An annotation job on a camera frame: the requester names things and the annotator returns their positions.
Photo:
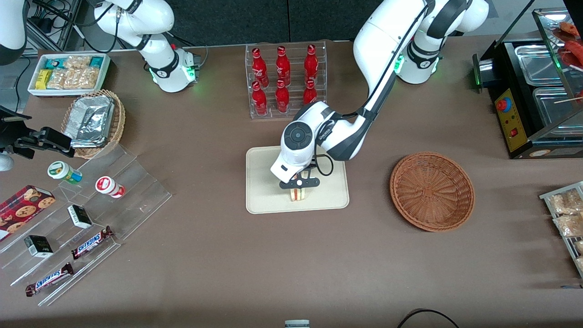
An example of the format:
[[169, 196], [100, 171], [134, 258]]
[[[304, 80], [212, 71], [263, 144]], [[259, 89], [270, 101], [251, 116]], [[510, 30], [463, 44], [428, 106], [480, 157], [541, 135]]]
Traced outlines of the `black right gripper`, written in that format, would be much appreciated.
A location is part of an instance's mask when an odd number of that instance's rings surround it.
[[[2, 153], [16, 154], [32, 159], [35, 150], [42, 150], [38, 140], [38, 132], [25, 124], [31, 116], [19, 114], [13, 110], [0, 107], [0, 150]], [[42, 128], [43, 148], [58, 152], [68, 158], [75, 156], [75, 148], [71, 148], [72, 139], [53, 128]]]

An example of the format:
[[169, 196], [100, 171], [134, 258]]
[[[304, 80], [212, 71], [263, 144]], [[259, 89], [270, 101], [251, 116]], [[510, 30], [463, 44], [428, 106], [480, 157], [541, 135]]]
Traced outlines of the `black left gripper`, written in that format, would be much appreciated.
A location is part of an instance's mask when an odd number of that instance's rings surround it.
[[287, 183], [283, 181], [279, 182], [281, 189], [304, 189], [313, 188], [319, 186], [319, 179], [312, 176], [312, 170], [317, 168], [316, 158], [313, 157], [310, 164], [301, 171], [300, 185], [298, 185], [298, 180], [290, 180]]

